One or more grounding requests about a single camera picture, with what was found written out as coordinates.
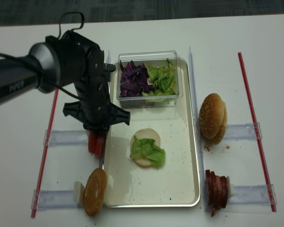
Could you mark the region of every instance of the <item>toasted bun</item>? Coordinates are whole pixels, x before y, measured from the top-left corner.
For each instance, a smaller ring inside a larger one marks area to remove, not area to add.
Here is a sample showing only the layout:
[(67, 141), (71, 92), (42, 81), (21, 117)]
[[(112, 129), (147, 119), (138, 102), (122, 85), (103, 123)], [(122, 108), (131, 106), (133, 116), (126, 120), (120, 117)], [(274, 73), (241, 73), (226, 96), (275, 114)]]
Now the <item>toasted bun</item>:
[(210, 94), (202, 103), (199, 114), (199, 126), (201, 133), (212, 144), (218, 144), (226, 132), (227, 111), (220, 96)]
[(103, 169), (95, 169), (87, 180), (84, 190), (84, 210), (87, 215), (98, 214), (103, 206), (107, 177)]
[[(138, 130), (131, 139), (131, 149), (133, 146), (133, 141), (134, 141), (134, 136), (136, 136), (138, 139), (153, 139), (155, 141), (155, 145), (157, 145), (158, 147), (160, 147), (161, 144), (161, 139), (159, 134), (154, 130), (154, 129), (141, 129)], [(134, 162), (140, 166), (140, 167), (152, 167), (152, 164), (150, 162), (150, 160), (147, 159), (136, 159), (134, 160)]]

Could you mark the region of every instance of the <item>gray carpet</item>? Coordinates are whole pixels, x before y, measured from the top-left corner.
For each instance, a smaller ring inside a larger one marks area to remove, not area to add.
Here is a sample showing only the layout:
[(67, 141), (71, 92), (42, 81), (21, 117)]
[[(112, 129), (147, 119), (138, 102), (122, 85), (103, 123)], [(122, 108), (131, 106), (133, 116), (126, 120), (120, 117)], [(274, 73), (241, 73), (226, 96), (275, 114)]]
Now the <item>gray carpet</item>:
[(86, 22), (243, 16), (284, 13), (284, 0), (0, 0), (0, 26), (58, 23), (68, 11)]

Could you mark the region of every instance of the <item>purple cabbage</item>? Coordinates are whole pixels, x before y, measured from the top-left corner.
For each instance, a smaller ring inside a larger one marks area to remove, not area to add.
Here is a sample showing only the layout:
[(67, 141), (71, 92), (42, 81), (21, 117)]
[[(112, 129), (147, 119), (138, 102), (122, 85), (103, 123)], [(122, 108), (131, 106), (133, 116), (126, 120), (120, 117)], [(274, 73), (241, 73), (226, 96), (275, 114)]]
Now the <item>purple cabbage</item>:
[(150, 93), (154, 91), (152, 85), (147, 83), (149, 77), (144, 64), (135, 66), (133, 61), (123, 67), (120, 61), (121, 80), (120, 80), (120, 97), (137, 97), (142, 96), (142, 92)]

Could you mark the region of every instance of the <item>crumb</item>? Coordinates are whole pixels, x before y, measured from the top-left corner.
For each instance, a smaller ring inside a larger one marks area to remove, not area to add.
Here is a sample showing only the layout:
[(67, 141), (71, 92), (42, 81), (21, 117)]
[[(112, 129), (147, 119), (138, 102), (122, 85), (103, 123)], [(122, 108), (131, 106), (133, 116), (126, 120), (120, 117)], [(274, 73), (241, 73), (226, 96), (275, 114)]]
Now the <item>crumb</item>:
[(203, 149), (204, 149), (204, 150), (206, 149), (207, 151), (210, 151), (210, 149), (209, 149), (209, 145), (206, 145), (206, 144), (204, 144)]

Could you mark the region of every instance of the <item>robotic arm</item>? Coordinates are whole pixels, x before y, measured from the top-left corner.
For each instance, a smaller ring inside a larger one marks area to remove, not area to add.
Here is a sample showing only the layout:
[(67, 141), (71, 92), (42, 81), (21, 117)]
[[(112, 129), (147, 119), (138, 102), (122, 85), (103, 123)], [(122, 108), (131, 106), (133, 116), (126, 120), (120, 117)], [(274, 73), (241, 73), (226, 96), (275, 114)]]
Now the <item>robotic arm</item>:
[[(84, 24), (81, 16), (80, 28)], [(86, 130), (104, 137), (110, 125), (129, 125), (130, 113), (110, 102), (107, 78), (115, 66), (104, 64), (99, 45), (73, 30), (59, 38), (47, 36), (44, 43), (33, 45), (27, 56), (5, 55), (6, 59), (0, 60), (0, 104), (34, 88), (50, 93), (74, 83), (78, 96), (73, 97), (79, 101), (65, 103), (65, 116), (76, 118)]]

